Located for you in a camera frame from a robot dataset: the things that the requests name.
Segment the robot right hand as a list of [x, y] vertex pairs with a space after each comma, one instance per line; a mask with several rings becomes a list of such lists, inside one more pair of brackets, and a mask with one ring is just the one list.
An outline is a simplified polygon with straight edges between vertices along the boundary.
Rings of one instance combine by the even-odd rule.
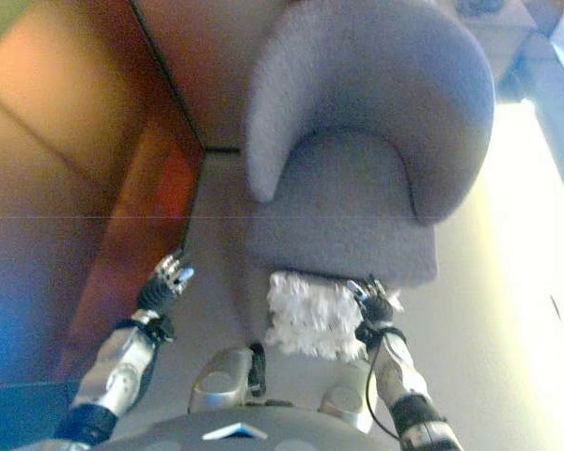
[[363, 321], [373, 330], [380, 330], [390, 324], [394, 315], [383, 284], [372, 275], [366, 279], [348, 280], [347, 289], [358, 305]]

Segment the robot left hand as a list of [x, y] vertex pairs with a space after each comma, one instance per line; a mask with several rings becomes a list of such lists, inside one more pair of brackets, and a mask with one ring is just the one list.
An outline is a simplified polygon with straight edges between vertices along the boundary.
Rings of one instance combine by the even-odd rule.
[[195, 270], [182, 249], [164, 256], [140, 288], [137, 307], [164, 316], [188, 288], [194, 275]]

